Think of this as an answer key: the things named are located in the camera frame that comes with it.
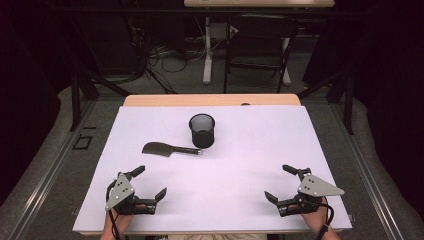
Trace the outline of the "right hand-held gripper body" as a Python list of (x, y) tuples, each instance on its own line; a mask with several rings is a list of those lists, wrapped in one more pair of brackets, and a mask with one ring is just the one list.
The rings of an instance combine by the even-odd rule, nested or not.
[(281, 217), (308, 214), (318, 210), (323, 197), (341, 196), (345, 191), (312, 174), (309, 168), (298, 169), (300, 185), (297, 194), (289, 200), (278, 201), (277, 209)]

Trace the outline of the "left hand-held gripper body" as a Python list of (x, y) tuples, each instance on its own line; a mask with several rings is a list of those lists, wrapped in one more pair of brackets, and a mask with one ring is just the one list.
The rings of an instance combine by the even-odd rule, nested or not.
[(140, 199), (135, 195), (131, 180), (135, 174), (119, 173), (109, 185), (106, 193), (105, 210), (115, 210), (120, 215), (154, 215), (157, 201), (155, 199)]

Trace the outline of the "black mesh cup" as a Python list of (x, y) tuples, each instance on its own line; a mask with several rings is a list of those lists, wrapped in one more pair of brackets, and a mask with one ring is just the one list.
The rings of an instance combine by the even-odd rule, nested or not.
[(215, 120), (212, 116), (201, 113), (189, 120), (192, 143), (201, 149), (207, 149), (214, 144)]

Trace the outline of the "person's left hand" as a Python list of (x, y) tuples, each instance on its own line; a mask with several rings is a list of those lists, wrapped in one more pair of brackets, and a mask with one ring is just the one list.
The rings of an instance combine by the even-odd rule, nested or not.
[(102, 234), (109, 233), (116, 237), (122, 237), (133, 218), (133, 215), (119, 215), (114, 209), (108, 211), (105, 216), (105, 224)]

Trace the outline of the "person's right hand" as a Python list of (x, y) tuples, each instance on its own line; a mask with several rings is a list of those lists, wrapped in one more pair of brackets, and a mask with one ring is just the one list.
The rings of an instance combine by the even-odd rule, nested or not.
[(307, 224), (307, 226), (314, 232), (318, 233), (321, 228), (326, 223), (327, 219), (327, 199), (325, 197), (322, 198), (321, 206), (318, 208), (317, 211), (308, 213), (308, 214), (302, 214), (302, 218)]

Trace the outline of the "black metal stand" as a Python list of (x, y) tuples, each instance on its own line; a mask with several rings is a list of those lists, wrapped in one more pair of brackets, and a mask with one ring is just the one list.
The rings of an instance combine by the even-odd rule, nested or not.
[(76, 70), (71, 80), (71, 99), (72, 99), (72, 125), (70, 130), (74, 131), (82, 120), (80, 93), (83, 93), (89, 101), (96, 101), (99, 98), (99, 92), (95, 84), (99, 83), (106, 88), (118, 93), (121, 96), (127, 97), (130, 92), (115, 85), (94, 71), (80, 67)]
[(354, 95), (354, 79), (348, 72), (340, 71), (329, 78), (308, 86), (305, 90), (297, 93), (299, 99), (303, 99), (326, 85), (331, 85), (326, 99), (328, 103), (338, 103), (344, 96), (343, 106), (343, 125), (349, 134), (353, 134), (352, 128), (352, 110)]

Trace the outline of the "black folding chair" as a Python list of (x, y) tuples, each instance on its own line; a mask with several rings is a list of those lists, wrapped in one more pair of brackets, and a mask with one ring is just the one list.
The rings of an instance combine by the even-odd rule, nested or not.
[(292, 42), (298, 24), (293, 18), (272, 14), (240, 14), (226, 23), (223, 92), (227, 92), (232, 68), (272, 71), (279, 74), (276, 92), (285, 84)]

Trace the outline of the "metal floor rail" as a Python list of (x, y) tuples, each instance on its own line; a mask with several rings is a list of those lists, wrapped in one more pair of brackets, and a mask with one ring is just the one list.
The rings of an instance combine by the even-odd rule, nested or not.
[(365, 161), (364, 155), (355, 137), (349, 133), (344, 125), (343, 112), (339, 105), (330, 104), (330, 109), (341, 128), (341, 131), (348, 142), (348, 146), (354, 155), (354, 164), (361, 177), (361, 181), (367, 191), (368, 197), (380, 220), (380, 223), (389, 240), (405, 240), (403, 234), (396, 223), (394, 216), (389, 209), (387, 201), (384, 199), (377, 182), (375, 181), (371, 169)]
[(0, 240), (85, 240), (73, 230), (102, 146), (93, 117), (98, 104), (85, 104), (75, 130), (68, 109), (31, 162), (23, 179), (0, 207)]

